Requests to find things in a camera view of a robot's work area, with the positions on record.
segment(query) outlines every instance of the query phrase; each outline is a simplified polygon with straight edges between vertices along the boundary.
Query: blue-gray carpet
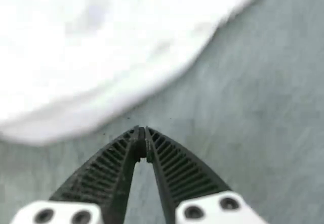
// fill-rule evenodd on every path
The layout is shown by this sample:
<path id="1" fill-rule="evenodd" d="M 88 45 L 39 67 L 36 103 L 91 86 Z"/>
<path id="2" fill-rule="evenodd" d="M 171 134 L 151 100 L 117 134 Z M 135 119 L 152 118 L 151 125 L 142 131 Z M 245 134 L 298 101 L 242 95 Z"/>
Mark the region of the blue-gray carpet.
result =
<path id="1" fill-rule="evenodd" d="M 100 131 L 46 148 L 1 142 L 1 223 L 136 124 L 185 145 L 270 223 L 323 223 L 323 5 L 258 0 L 185 76 Z M 136 167 L 126 223 L 164 223 L 145 164 Z"/>

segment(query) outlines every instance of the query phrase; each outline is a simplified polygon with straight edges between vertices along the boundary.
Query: screw hole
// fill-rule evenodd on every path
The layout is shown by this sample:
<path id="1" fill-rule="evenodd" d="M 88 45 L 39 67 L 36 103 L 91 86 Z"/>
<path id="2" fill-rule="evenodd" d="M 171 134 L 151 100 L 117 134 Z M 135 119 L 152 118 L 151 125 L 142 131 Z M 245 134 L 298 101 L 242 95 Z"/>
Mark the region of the screw hole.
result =
<path id="1" fill-rule="evenodd" d="M 197 206 L 189 206 L 184 211 L 184 214 L 185 214 L 186 218 L 188 218 L 188 219 L 199 219 L 204 216 L 203 210 Z"/>
<path id="2" fill-rule="evenodd" d="M 235 210 L 239 208 L 238 202 L 232 198 L 224 198 L 220 204 L 224 210 Z"/>
<path id="3" fill-rule="evenodd" d="M 79 211 L 72 218 L 72 224 L 88 224 L 91 215 L 88 211 Z"/>
<path id="4" fill-rule="evenodd" d="M 41 210 L 35 217 L 35 223 L 47 223 L 49 222 L 54 215 L 52 209 Z"/>

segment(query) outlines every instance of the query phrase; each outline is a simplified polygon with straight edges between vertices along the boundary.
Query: white towel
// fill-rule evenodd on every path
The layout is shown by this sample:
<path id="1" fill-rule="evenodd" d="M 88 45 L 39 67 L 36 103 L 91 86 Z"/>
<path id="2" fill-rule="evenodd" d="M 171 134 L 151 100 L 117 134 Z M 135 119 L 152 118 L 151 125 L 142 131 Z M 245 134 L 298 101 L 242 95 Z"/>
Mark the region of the white towel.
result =
<path id="1" fill-rule="evenodd" d="M 179 77 L 252 0 L 0 0 L 0 132 L 94 130 Z"/>

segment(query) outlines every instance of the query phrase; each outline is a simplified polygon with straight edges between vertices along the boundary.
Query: gray surface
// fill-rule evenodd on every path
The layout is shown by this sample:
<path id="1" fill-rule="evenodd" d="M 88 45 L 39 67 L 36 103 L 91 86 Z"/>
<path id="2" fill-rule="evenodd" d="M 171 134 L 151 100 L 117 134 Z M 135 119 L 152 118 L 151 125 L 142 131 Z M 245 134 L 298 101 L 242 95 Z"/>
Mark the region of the gray surface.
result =
<path id="1" fill-rule="evenodd" d="M 323 223 L 323 5 L 259 0 L 185 76 L 99 132 L 40 149 L 1 143 L 1 223 L 135 124 L 183 143 L 269 222 Z M 164 223 L 154 181 L 139 164 L 126 223 Z"/>

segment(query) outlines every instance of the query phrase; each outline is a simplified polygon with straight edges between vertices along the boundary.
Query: white cloth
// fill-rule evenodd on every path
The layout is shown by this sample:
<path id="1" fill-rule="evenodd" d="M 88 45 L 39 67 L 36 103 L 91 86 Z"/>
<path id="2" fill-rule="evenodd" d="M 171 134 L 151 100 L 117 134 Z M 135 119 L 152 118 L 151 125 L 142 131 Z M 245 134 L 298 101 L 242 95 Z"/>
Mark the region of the white cloth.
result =
<path id="1" fill-rule="evenodd" d="M 181 75 L 252 0 L 0 0 L 0 132 L 88 132 Z"/>

